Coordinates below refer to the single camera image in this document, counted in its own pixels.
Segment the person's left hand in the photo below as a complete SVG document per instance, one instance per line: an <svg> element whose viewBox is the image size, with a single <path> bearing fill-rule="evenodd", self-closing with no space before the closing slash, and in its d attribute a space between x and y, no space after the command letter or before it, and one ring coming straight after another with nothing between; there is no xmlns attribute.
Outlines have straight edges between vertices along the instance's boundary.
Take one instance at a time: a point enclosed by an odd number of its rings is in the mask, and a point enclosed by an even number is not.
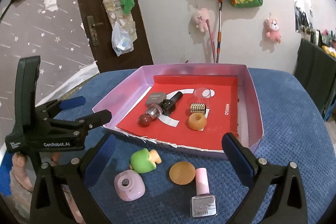
<svg viewBox="0 0 336 224"><path fill-rule="evenodd" d="M12 164L13 166L10 170L11 193L32 193L34 191L37 175L33 169L30 159L27 156L16 152L12 156Z"/></svg>

